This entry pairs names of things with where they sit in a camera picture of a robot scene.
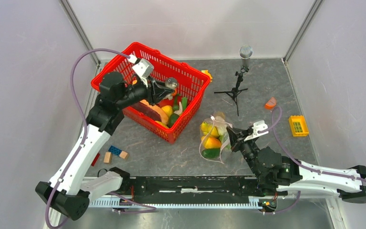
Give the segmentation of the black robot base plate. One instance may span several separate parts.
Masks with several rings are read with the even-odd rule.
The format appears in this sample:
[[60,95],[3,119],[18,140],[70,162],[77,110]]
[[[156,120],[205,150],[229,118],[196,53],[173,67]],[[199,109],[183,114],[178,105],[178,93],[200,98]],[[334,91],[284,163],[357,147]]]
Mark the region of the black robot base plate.
[[141,204],[240,204],[249,197],[275,196],[276,190],[249,176],[136,176],[116,193]]

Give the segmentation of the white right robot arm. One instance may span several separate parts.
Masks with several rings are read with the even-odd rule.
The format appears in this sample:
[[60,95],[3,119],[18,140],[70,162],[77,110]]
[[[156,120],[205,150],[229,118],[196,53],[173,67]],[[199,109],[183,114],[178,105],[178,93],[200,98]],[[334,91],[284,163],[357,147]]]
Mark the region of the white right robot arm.
[[366,203],[366,167],[347,169],[321,167],[283,156],[270,147],[260,149],[250,129],[227,127],[231,150],[240,152],[256,177],[256,189],[262,195],[287,194],[338,196],[348,203]]

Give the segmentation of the red plastic shopping basket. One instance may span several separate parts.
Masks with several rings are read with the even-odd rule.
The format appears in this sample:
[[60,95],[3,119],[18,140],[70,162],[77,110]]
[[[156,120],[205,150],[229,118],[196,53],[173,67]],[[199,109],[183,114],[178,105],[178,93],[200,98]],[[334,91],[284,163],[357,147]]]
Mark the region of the red plastic shopping basket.
[[[186,63],[175,61],[161,54],[158,50],[152,49],[138,42],[133,42],[121,55],[114,57],[91,81],[92,88],[100,93],[99,84],[102,82],[103,77],[111,72],[121,73],[127,84],[135,83],[138,76],[132,69],[133,64],[128,61],[130,54],[135,55],[138,58],[146,59],[154,66],[154,70],[150,74],[150,77],[153,79],[162,83],[164,83],[164,81],[169,77],[177,79],[178,87],[176,92],[181,97],[188,98],[186,109],[179,115],[180,117],[172,128],[167,126],[168,123],[163,124],[144,116],[131,106],[123,109],[124,117],[131,118],[172,144],[176,141],[180,133],[184,130],[188,122],[200,107],[203,94],[210,83],[210,78]],[[161,105],[166,104],[172,104],[172,101],[165,98],[156,105],[161,107]]]

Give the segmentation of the clear zip top bag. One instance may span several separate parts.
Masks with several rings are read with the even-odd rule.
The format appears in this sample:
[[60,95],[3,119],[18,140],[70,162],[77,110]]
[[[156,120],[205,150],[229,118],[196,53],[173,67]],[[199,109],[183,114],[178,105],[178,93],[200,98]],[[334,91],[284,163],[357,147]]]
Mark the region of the clear zip top bag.
[[227,127],[232,126],[221,111],[214,112],[201,122],[199,154],[202,159],[224,163],[231,149]]

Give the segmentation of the green toy avocado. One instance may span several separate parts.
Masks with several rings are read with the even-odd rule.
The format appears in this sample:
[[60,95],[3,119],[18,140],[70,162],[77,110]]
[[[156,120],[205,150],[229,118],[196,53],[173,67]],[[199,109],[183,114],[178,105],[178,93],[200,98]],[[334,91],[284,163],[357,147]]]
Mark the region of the green toy avocado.
[[177,121],[177,119],[179,118],[180,116],[176,113],[172,113],[169,117],[169,120],[168,120],[168,127],[169,128],[172,128],[173,125],[175,124],[175,122]]

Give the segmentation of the yellow toy banana bunch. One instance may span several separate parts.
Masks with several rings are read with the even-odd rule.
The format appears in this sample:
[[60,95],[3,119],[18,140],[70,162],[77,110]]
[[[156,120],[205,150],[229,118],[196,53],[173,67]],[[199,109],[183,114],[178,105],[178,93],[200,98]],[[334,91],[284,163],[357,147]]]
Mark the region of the yellow toy banana bunch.
[[220,134],[219,134],[217,128],[215,126],[213,126],[212,124],[209,124],[207,122],[202,122],[201,123],[200,130],[201,130],[201,132],[204,136],[209,134],[210,136],[215,137],[215,138],[220,137]]

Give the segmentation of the dark green toy cucumber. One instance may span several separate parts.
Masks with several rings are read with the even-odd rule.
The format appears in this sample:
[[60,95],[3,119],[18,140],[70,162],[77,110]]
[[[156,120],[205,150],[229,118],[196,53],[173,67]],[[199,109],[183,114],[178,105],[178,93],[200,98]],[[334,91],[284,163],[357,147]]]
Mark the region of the dark green toy cucumber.
[[201,151],[202,157],[206,159],[216,159],[220,156],[219,148],[204,149]]

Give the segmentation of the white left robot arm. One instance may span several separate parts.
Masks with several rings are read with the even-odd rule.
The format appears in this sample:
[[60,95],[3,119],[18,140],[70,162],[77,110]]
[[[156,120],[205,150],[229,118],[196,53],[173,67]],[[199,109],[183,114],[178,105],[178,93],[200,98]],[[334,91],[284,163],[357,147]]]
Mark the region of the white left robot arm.
[[106,74],[99,84],[99,95],[87,117],[72,151],[48,182],[39,182],[36,193],[46,203],[47,226],[50,209],[69,219],[78,220],[94,200],[116,191],[126,194],[131,188],[129,173],[112,168],[104,175],[84,183],[84,176],[101,147],[109,140],[124,118],[123,109],[146,100],[155,105],[174,92],[152,77],[137,77],[127,84],[119,72]]

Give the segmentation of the orange yellow toy mango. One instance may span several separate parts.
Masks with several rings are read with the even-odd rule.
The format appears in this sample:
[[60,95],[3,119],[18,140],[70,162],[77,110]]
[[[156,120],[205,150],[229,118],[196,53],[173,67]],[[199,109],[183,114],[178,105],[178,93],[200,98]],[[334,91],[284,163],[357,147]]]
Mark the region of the orange yellow toy mango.
[[221,148],[222,143],[215,137],[202,137],[203,146],[205,149]]

